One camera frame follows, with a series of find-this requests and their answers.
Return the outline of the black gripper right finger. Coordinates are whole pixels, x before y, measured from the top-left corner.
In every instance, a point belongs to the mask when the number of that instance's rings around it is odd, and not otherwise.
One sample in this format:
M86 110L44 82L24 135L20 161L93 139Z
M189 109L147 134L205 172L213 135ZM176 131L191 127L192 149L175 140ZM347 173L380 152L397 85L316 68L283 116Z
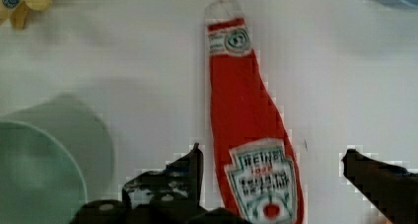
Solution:
M392 224L417 224L417 174L355 149L342 158L343 176Z

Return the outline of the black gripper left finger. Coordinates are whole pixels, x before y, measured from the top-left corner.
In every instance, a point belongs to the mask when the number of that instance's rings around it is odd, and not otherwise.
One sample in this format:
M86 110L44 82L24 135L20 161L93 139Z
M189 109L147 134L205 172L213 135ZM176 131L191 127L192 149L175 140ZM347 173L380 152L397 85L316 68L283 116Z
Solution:
M69 224L250 224L231 211L200 205L204 157L198 144L161 171L144 172L121 189L122 199L83 205Z

